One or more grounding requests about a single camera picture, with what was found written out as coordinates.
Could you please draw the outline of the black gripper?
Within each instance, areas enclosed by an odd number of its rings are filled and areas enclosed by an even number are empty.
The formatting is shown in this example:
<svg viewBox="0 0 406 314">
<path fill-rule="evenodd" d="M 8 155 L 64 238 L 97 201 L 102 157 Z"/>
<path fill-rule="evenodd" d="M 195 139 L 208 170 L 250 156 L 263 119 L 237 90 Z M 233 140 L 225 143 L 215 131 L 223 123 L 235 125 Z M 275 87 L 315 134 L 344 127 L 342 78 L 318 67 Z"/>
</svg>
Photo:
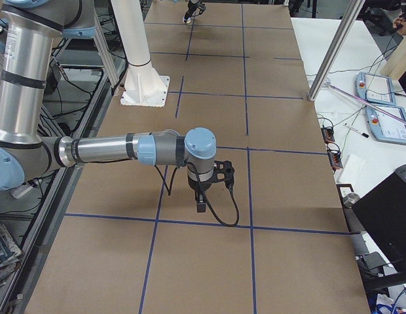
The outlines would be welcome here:
<svg viewBox="0 0 406 314">
<path fill-rule="evenodd" d="M 195 173 L 188 172 L 187 176 L 189 186 L 193 190 L 195 190 L 194 196 L 196 201 L 196 211 L 198 213 L 205 213 L 206 212 L 205 193 L 199 190 L 206 191 L 212 185 L 212 182 L 210 181 L 210 179 L 212 178 L 212 172 L 199 174 L 198 177 L 200 181 L 197 180 L 197 176 Z"/>
</svg>

